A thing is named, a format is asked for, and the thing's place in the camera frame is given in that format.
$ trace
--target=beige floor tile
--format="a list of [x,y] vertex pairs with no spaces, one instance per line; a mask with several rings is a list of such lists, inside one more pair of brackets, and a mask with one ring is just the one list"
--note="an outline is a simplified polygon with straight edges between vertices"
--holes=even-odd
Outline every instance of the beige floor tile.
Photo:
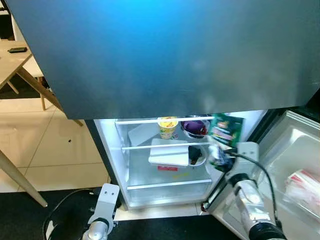
[[[27,171],[26,167],[18,168],[24,175]],[[19,185],[12,180],[2,169],[0,169],[0,193],[14,193],[18,190]]]
[[[55,111],[56,107],[44,99],[45,111]],[[43,112],[40,98],[3,99],[0,101],[0,113]]]
[[25,177],[38,191],[51,191],[101,187],[108,172],[103,163],[38,166],[29,167]]
[[29,166],[53,113],[0,113],[0,149],[17,168]]
[[194,203],[150,207],[144,209],[124,210],[119,207],[114,216],[115,221],[136,220],[136,219],[156,219],[156,218],[171,218],[185,217],[197,215],[197,209]]
[[57,110],[45,131],[30,166],[102,163],[87,126],[68,120]]

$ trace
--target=wooden table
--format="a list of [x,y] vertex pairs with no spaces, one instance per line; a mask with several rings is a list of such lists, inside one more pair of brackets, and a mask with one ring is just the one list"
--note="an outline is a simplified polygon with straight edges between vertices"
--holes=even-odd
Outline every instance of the wooden table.
[[[8,52],[9,49],[18,47],[27,47],[27,51],[19,53]],[[0,41],[0,89],[5,84],[9,84],[16,93],[19,93],[10,82],[13,75],[18,74],[31,87],[33,87],[34,90],[43,95],[49,102],[63,112],[61,105],[53,93],[42,86],[40,82],[38,82],[27,70],[23,68],[23,65],[29,58],[31,58],[31,56],[32,53],[24,41]],[[73,121],[80,126],[83,125],[82,122],[77,119],[74,119]]]

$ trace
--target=bowl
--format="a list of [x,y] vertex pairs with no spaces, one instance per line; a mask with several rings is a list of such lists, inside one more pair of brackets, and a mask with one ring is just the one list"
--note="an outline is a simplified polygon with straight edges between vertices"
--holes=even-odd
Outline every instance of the bowl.
[[209,120],[181,121],[182,131],[192,139],[203,139],[208,134],[209,127]]
[[199,167],[201,166],[202,164],[204,164],[207,160],[207,151],[205,150],[205,148],[201,145],[196,145],[196,146],[192,146],[192,147],[195,147],[197,149],[200,149],[201,150],[201,153],[202,153],[202,156],[198,158],[198,160],[196,161],[196,164],[191,164],[191,159],[189,158],[189,164],[188,166],[190,167]]

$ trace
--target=black cable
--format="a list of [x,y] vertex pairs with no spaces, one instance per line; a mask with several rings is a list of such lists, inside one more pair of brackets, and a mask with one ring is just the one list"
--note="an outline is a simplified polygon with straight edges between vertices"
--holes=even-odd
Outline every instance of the black cable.
[[266,175],[268,181],[269,181],[269,185],[270,185],[270,191],[271,191],[271,197],[272,197],[272,205],[273,205],[273,216],[274,216],[274,221],[275,221],[275,225],[282,229],[282,224],[280,222],[280,220],[278,219],[278,215],[277,215],[277,204],[276,204],[276,196],[275,196],[275,191],[274,191],[274,187],[273,187],[273,184],[271,182],[271,178],[270,178],[270,175],[269,173],[267,172],[267,170],[265,169],[265,167],[263,165],[261,165],[258,161],[256,160],[253,160],[252,158],[250,157],[247,157],[243,154],[239,154],[239,153],[236,153],[236,152],[232,152],[232,151],[224,151],[225,153],[228,153],[229,155],[231,156],[234,156],[234,157],[240,157],[240,158],[243,158],[251,163],[254,163],[255,165],[257,165]]
[[70,196],[72,196],[73,194],[75,193],[78,193],[78,192],[82,192],[82,191],[89,191],[89,192],[93,192],[92,189],[90,188],[82,188],[82,189],[78,189],[78,190],[75,190],[73,192],[70,192],[67,196],[65,196],[54,208],[53,210],[48,214],[48,216],[46,216],[46,218],[44,219],[43,223],[42,223],[42,239],[43,240],[47,240],[47,236],[46,236],[46,229],[48,228],[48,225],[49,225],[49,222],[50,222],[50,219],[52,217],[52,215],[55,213],[55,211],[60,207],[60,205],[65,201],[67,200]]

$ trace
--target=metal bracket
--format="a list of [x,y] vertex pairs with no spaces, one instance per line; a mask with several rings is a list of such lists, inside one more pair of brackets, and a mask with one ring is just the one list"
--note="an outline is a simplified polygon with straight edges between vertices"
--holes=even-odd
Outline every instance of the metal bracket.
[[[257,143],[252,141],[239,142],[236,147],[239,154],[246,155],[255,161],[259,160],[259,145]],[[254,163],[237,157],[232,169],[225,175],[225,179],[228,181],[236,174],[248,174],[248,176],[250,176],[254,167]]]
[[118,185],[109,183],[103,184],[98,202],[95,206],[94,214],[90,217],[88,224],[91,224],[98,218],[102,218],[109,223],[107,234],[112,231],[112,228],[114,227],[113,213],[115,210],[119,190],[120,188]]

